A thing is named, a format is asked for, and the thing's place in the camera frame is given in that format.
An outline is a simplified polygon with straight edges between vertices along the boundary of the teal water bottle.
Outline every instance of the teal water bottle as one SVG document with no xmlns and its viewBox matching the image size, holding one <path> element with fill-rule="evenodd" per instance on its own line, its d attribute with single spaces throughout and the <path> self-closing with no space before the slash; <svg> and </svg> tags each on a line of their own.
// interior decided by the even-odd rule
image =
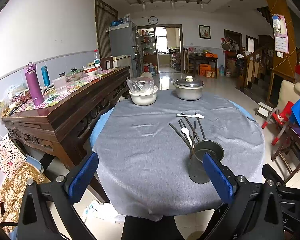
<svg viewBox="0 0 300 240">
<path fill-rule="evenodd" d="M 43 77 L 44 85 L 46 87 L 48 87 L 50 85 L 50 79 L 49 79 L 48 70 L 47 70 L 47 66 L 46 65 L 44 65 L 43 67 L 41 67 L 41 72 L 42 72 L 42 77 Z"/>
</svg>

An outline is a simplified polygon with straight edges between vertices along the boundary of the wooden sideboard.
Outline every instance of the wooden sideboard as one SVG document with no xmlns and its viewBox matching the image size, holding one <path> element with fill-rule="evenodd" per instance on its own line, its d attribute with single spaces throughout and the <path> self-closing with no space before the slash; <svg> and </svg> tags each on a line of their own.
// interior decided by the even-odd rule
<svg viewBox="0 0 300 240">
<path fill-rule="evenodd" d="M 129 67 L 116 69 L 54 106 L 17 112 L 2 120 L 14 139 L 58 157 L 70 169 L 87 154 L 83 144 L 91 135 L 100 115 L 114 107 L 120 96 L 129 96 L 127 77 L 130 77 Z M 95 177 L 90 185 L 104 201 L 110 202 Z"/>
</svg>

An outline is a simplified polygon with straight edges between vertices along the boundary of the calendar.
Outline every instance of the calendar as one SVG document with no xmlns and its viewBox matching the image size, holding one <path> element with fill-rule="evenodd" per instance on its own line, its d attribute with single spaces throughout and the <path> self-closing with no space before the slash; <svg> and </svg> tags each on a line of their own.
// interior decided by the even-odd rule
<svg viewBox="0 0 300 240">
<path fill-rule="evenodd" d="M 274 50 L 289 54 L 288 32 L 286 21 L 283 15 L 279 15 L 280 30 L 274 32 Z"/>
</svg>

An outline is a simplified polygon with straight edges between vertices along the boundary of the round table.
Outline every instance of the round table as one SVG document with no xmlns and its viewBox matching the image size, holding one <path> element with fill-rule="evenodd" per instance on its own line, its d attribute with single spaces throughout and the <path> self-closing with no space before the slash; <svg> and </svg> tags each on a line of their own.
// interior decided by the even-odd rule
<svg viewBox="0 0 300 240">
<path fill-rule="evenodd" d="M 119 214 L 148 218 L 184 215 L 217 208 L 221 200 L 211 182 L 194 183 L 188 175 L 189 148 L 176 114 L 202 114 L 207 140 L 225 152 L 221 163 L 235 175 L 261 182 L 265 141 L 260 126 L 225 98 L 203 93 L 185 101 L 175 90 L 162 90 L 150 106 L 131 99 L 114 107 L 95 141 L 101 184 Z"/>
</svg>

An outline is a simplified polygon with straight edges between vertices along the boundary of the metal cup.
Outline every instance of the metal cup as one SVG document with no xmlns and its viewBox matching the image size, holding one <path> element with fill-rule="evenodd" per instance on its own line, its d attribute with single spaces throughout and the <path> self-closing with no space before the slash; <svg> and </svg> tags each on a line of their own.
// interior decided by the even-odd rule
<svg viewBox="0 0 300 240">
<path fill-rule="evenodd" d="M 194 145 L 194 153 L 190 159 L 188 165 L 188 174 L 190 179 L 198 184 L 204 184 L 210 181 L 206 171 L 203 168 L 202 158 L 203 155 L 209 153 L 210 155 L 215 155 L 215 157 L 221 161 L 225 155 L 223 148 L 220 144 L 204 140 L 200 141 Z"/>
</svg>

